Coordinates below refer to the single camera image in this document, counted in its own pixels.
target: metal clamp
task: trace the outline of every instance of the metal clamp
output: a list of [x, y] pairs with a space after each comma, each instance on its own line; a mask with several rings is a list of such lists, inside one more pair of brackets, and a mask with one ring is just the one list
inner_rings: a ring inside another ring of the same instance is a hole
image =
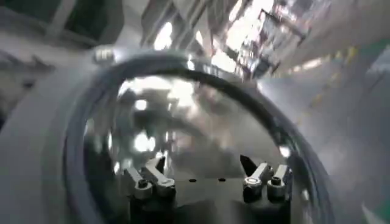
[[153, 194], [153, 185], [145, 180], [138, 171], [130, 166], [125, 170], [130, 175], [130, 185], [134, 186], [134, 197], [139, 200], [150, 198]]
[[254, 200], [261, 196], [263, 183], [272, 173], [272, 167], [268, 163], [261, 163], [255, 172], [244, 179], [244, 200]]
[[270, 201], [284, 200], [291, 192], [292, 174], [288, 166], [278, 166], [275, 175], [267, 182], [267, 193]]
[[164, 176], [153, 164], [147, 164], [141, 171], [154, 182], [159, 196], [167, 197], [176, 193], [175, 181]]

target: bolt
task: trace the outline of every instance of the bolt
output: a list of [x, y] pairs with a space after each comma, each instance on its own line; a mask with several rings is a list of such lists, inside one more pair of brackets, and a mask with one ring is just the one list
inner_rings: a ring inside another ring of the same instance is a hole
[[140, 180], [138, 182], [138, 188], [145, 188], [147, 186], [147, 180]]
[[167, 179], [167, 180], [162, 181], [161, 184], [168, 184], [170, 182], [171, 182], [171, 180]]
[[249, 184], [255, 184], [255, 183], [258, 183], [258, 182], [259, 182], [259, 179], [250, 177], [250, 178], [247, 179], [247, 182], [248, 182]]
[[112, 64], [114, 60], [114, 50], [110, 47], [100, 48], [95, 52], [95, 61], [99, 64]]
[[279, 186], [282, 183], [282, 181], [279, 177], [272, 177], [271, 183], [275, 186]]

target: machine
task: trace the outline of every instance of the machine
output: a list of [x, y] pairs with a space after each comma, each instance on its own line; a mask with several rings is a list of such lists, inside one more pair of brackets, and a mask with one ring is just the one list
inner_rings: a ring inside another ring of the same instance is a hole
[[0, 134], [4, 223], [336, 223], [322, 164], [252, 84], [102, 46], [35, 84]]

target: yellow floor marking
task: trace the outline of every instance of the yellow floor marking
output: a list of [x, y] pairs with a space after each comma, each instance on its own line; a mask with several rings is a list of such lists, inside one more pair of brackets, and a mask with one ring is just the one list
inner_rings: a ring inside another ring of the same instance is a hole
[[348, 48], [348, 54], [347, 54], [347, 58], [346, 58], [346, 65], [349, 64], [352, 59], [354, 58], [354, 56], [356, 56], [356, 54], [358, 53], [358, 49], [355, 48], [355, 47], [350, 47]]

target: screw head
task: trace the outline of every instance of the screw head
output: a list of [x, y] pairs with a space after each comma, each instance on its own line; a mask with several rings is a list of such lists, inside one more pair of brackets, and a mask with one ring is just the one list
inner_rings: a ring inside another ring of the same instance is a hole
[[273, 185], [279, 186], [279, 185], [281, 185], [282, 180], [279, 177], [272, 177], [271, 178], [271, 183]]
[[139, 188], [145, 188], [147, 186], [147, 180], [140, 180], [137, 185]]

